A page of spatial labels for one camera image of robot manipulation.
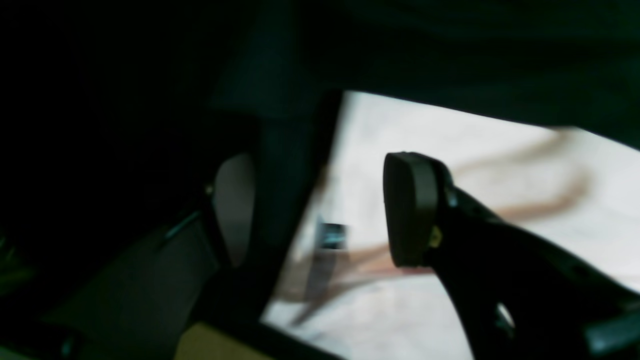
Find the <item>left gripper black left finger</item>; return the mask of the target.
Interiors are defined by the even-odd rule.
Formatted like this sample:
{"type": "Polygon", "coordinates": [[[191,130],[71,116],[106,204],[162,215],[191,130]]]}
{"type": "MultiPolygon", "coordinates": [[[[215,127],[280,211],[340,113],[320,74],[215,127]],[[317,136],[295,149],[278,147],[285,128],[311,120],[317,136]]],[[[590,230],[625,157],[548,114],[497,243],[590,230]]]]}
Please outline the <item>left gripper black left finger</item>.
{"type": "Polygon", "coordinates": [[[81,335],[78,360],[171,360],[226,254],[190,214],[135,242],[45,320],[81,335]]]}

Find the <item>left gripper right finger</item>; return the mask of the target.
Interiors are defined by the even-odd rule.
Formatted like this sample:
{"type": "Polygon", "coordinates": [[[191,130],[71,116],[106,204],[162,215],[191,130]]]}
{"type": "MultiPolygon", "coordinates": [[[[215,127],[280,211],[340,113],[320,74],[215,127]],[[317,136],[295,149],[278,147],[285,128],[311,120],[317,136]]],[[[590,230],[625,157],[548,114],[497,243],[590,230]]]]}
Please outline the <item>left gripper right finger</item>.
{"type": "Polygon", "coordinates": [[[383,194],[394,265],[434,271],[476,360],[639,358],[638,292],[507,223],[443,162],[387,153],[383,194]]]}

